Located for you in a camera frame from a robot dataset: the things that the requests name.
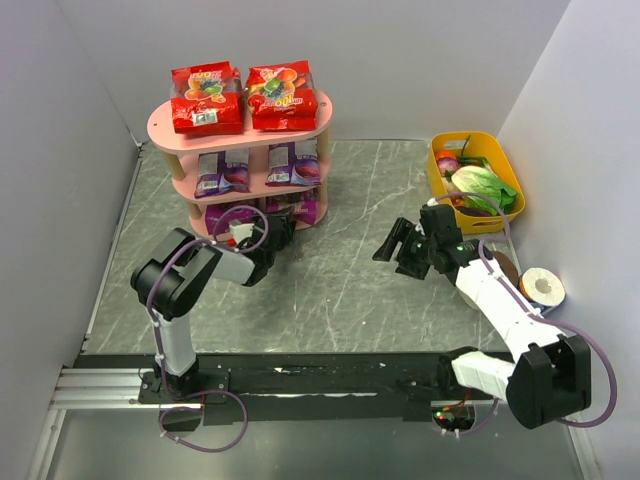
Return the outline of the red fruit candy bag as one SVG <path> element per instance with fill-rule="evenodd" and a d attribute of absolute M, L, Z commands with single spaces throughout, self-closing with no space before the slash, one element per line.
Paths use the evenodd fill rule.
<path fill-rule="evenodd" d="M 245 90 L 254 129 L 316 129 L 318 100 L 307 60 L 251 67 Z"/>
<path fill-rule="evenodd" d="M 244 131 L 240 72 L 229 61 L 171 71 L 171 119 L 177 134 L 234 135 Z"/>

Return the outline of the purple Fox's berries bag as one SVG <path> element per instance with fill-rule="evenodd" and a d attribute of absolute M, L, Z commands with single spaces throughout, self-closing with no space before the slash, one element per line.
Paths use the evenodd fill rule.
<path fill-rule="evenodd" d="M 321 172 L 315 138 L 270 145 L 267 186 L 319 186 Z"/>
<path fill-rule="evenodd" d="M 234 149 L 200 154 L 197 163 L 196 198 L 249 191 L 250 150 Z"/>

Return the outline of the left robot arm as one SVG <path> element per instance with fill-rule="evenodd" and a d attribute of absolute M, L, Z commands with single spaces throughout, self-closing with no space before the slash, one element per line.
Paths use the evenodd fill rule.
<path fill-rule="evenodd" d="M 296 220 L 289 212 L 256 212 L 249 224 L 251 233 L 236 247 L 175 228 L 131 276 L 154 332 L 156 375 L 174 400 L 189 398 L 202 385 L 189 312 L 209 280 L 252 287 L 267 275 L 276 253 L 293 242 Z"/>

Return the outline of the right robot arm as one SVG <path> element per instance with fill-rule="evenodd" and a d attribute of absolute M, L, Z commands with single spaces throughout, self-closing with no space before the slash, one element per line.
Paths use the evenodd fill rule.
<path fill-rule="evenodd" d="M 565 335 L 538 318 L 478 239 L 464 239 L 449 205 L 425 205 L 420 219 L 395 220 L 375 261 L 396 261 L 396 273 L 424 279 L 445 276 L 491 323 L 511 358 L 473 347 L 440 358 L 442 391 L 466 388 L 507 403 L 516 420 L 534 429 L 587 409 L 592 400 L 591 349 L 580 335 Z"/>

